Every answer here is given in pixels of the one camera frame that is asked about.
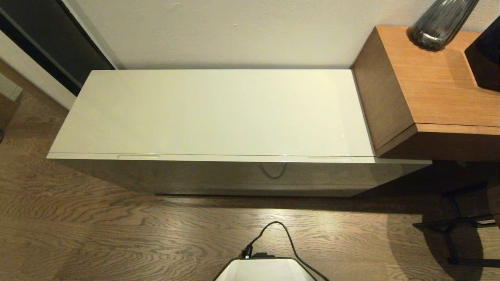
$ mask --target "black object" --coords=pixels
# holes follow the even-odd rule
[[[258,252],[256,254],[254,254],[251,258],[252,259],[270,259],[270,258],[276,258],[276,256],[273,254],[268,254],[267,252]]]
[[[452,231],[458,224],[468,224],[473,228],[490,228],[497,227],[496,222],[481,223],[482,221],[493,220],[493,215],[491,213],[476,215],[476,216],[462,216],[460,209],[455,201],[455,196],[466,194],[487,187],[486,183],[480,183],[464,187],[458,190],[443,193],[443,198],[448,199],[453,209],[453,214],[456,218],[431,221],[431,222],[420,222],[414,223],[413,226],[421,229],[425,228],[433,232],[444,235],[444,240],[446,241],[446,247],[450,257],[447,259],[448,263],[451,265],[459,266],[472,266],[472,267],[487,267],[487,268],[500,268],[500,259],[485,259],[485,258],[463,258],[459,257],[455,243],[452,239]]]
[[[500,92],[499,53],[500,16],[465,50],[479,87]]]
[[[252,249],[254,247],[252,247],[252,245],[248,244],[245,249],[243,249],[241,251],[241,256],[244,258],[244,259],[249,259],[252,257]]]
[[[112,70],[61,0],[2,0],[0,29],[75,96],[92,70]]]

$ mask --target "wooden floor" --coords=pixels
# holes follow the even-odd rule
[[[412,227],[444,216],[436,195],[154,197],[45,159],[63,120],[23,93],[0,144],[2,281],[212,280],[274,220],[332,281],[500,280],[499,269],[446,265],[442,238]],[[498,228],[460,239],[464,253],[500,258]],[[278,225],[254,247],[293,256]]]

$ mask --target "black cable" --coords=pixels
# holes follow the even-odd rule
[[[270,179],[273,179],[273,180],[277,180],[279,178],[281,178],[283,176],[283,174],[285,173],[285,171],[287,170],[287,166],[288,166],[288,162],[286,162],[283,166],[283,169],[281,170],[281,172],[279,173],[279,175],[271,175],[269,174],[266,169],[264,169],[264,165],[262,165],[262,163],[259,163],[258,166],[260,167],[260,170],[262,171],[262,173],[264,173],[264,175]]]
[[[293,250],[293,254],[297,258],[297,260],[299,262],[301,262],[303,265],[305,265],[306,267],[308,267],[310,270],[314,271],[317,275],[321,276],[321,278],[323,278],[324,280],[330,281],[325,275],[323,275],[321,272],[319,272],[316,269],[314,269],[314,267],[310,266],[309,264],[307,264],[307,262],[303,261],[299,257],[299,255],[297,254],[297,251],[295,250],[295,246],[294,246],[294,242],[292,241],[292,237],[290,236],[290,233],[288,232],[288,228],[281,221],[270,222],[266,226],[264,226],[264,228],[262,228],[262,231],[260,231],[260,234],[257,237],[255,237],[255,239],[252,240],[252,242],[250,242],[250,244],[248,244],[246,246],[247,250],[250,249],[249,250],[249,254],[250,255],[252,254],[252,250],[251,250],[252,249],[252,244],[254,244],[254,242],[257,241],[257,239],[259,239],[262,236],[262,234],[264,234],[264,231],[266,230],[266,228],[268,228],[270,225],[273,225],[273,224],[280,224],[284,228],[284,231],[286,231],[286,235],[288,235],[288,240],[290,240],[290,245],[291,245],[291,249]]]

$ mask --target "white wall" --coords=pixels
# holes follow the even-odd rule
[[[122,69],[349,68],[375,25],[411,26],[434,0],[65,0]],[[464,30],[500,15],[481,0]]]

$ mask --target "power cord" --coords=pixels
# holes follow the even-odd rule
[[[299,262],[301,262],[303,265],[305,265],[306,267],[308,267],[310,270],[315,272],[317,275],[321,276],[321,278],[323,278],[324,280],[330,281],[325,275],[323,275],[321,272],[314,269],[314,267],[310,266],[309,264],[307,264],[307,262],[303,261],[299,257],[299,255],[297,254],[297,251],[295,250],[295,246],[294,246],[294,242],[292,241],[292,237],[290,236],[290,233],[288,232],[288,228],[281,221],[273,221],[273,222],[268,223],[266,226],[264,226],[264,228],[262,228],[262,230],[260,231],[260,234],[257,237],[255,237],[255,239],[253,239],[252,242],[250,242],[250,244],[248,244],[245,247],[245,249],[241,252],[241,255],[245,259],[251,258],[252,257],[252,249],[253,249],[252,245],[254,244],[255,241],[257,241],[262,236],[262,234],[264,234],[264,231],[266,230],[266,228],[268,228],[270,225],[273,225],[273,224],[280,224],[284,228],[284,231],[286,231],[286,235],[288,236],[288,240],[290,240],[290,245],[291,245],[291,249],[293,250],[293,254],[297,258],[297,260]]]
[[[287,170],[288,162],[284,164],[283,169],[281,170],[279,175],[269,174],[268,171],[266,171],[266,169],[264,169],[264,165],[262,165],[262,163],[259,163],[258,166],[259,166],[260,170],[262,171],[262,173],[264,173],[264,175],[266,177],[273,179],[273,180],[277,180],[277,179],[281,178],[283,176],[283,174],[285,173],[285,171]]]

